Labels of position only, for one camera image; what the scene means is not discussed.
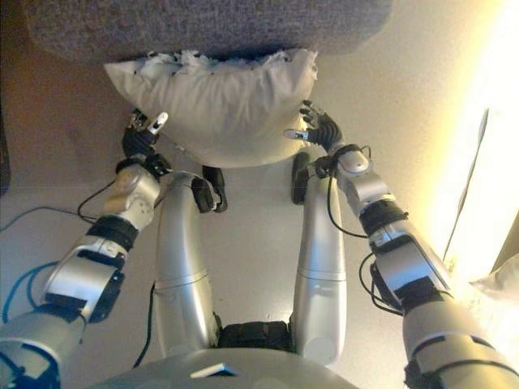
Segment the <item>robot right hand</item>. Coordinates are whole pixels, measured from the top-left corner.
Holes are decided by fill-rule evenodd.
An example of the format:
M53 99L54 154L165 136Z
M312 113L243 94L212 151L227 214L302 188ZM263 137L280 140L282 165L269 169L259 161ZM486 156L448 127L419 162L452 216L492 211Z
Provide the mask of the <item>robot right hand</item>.
M340 127L315 102L304 100L299 113L302 115L304 128L285 129L283 135L286 138L319 145L326 152L330 152L334 145L342 142Z

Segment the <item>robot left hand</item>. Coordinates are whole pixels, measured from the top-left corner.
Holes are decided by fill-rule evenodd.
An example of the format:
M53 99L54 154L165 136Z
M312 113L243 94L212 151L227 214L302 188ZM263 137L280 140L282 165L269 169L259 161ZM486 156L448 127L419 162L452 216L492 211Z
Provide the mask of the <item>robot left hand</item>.
M130 158L154 155L159 133L168 121L168 118L167 112L160 112L156 117L149 119L139 109L134 109L122 138L122 149L125 156Z

